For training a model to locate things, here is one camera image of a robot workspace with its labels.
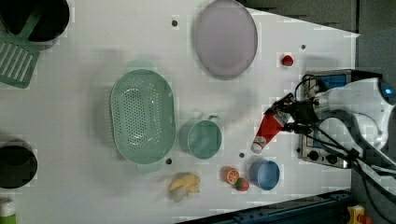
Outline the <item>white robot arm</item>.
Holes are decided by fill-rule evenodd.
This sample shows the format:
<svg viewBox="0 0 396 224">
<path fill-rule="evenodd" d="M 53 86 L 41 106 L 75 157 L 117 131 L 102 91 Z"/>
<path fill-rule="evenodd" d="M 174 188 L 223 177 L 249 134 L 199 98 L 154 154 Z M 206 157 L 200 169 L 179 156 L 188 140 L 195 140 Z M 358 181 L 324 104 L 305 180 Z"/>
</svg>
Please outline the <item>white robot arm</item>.
<svg viewBox="0 0 396 224">
<path fill-rule="evenodd" d="M 321 143 L 394 196 L 395 160 L 383 151 L 394 108 L 395 90 L 386 80 L 372 77 L 301 101 L 289 93 L 265 113 L 275 116 L 282 131 L 303 134 Z"/>
</svg>

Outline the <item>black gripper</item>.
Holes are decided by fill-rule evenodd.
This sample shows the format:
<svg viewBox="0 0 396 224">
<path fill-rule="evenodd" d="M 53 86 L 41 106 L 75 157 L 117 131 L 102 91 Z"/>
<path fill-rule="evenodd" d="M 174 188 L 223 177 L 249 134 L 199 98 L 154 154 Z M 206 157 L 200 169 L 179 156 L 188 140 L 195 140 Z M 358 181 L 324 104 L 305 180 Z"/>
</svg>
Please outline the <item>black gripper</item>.
<svg viewBox="0 0 396 224">
<path fill-rule="evenodd" d="M 275 113 L 276 111 L 288 112 L 293 118 L 293 123 L 287 123 L 282 127 L 283 132 L 310 134 L 312 128 L 318 122 L 318 116 L 314 110 L 312 99 L 294 101 L 294 95 L 289 92 L 281 99 L 276 100 L 266 111 L 265 114 Z"/>
</svg>

